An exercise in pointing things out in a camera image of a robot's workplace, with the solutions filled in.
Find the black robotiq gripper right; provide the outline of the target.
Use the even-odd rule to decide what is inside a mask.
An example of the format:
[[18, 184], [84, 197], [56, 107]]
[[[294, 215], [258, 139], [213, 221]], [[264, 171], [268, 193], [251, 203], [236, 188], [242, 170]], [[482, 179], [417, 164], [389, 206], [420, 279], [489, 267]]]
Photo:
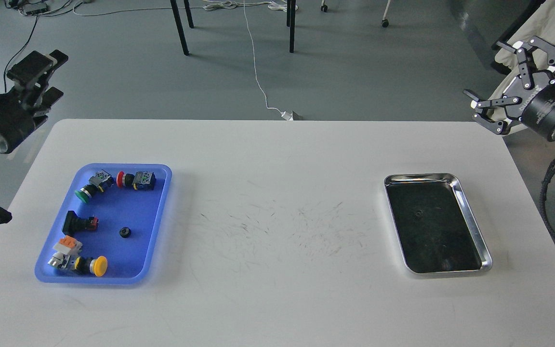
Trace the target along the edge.
[[[462, 92], [471, 99], [471, 119], [496, 135], [509, 134], [513, 120], [555, 141], [555, 45], [533, 36], [525, 41], [495, 45], [509, 54], [509, 67], [516, 77], [503, 92], [504, 97], [484, 100], [470, 89]], [[541, 68], [549, 72], [539, 72]], [[495, 120], [493, 111], [502, 108], [506, 115]]]

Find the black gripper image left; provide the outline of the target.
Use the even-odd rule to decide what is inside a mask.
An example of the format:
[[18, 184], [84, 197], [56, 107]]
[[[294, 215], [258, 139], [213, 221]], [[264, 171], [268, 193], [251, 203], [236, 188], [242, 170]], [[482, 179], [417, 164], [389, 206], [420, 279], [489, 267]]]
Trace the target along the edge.
[[[53, 73], [69, 57], [55, 49], [49, 54], [33, 51], [7, 71], [14, 82], [12, 93], [0, 94], [0, 154], [11, 154], [48, 120], [53, 104], [64, 93], [49, 86]], [[22, 105], [34, 105], [29, 112]]]

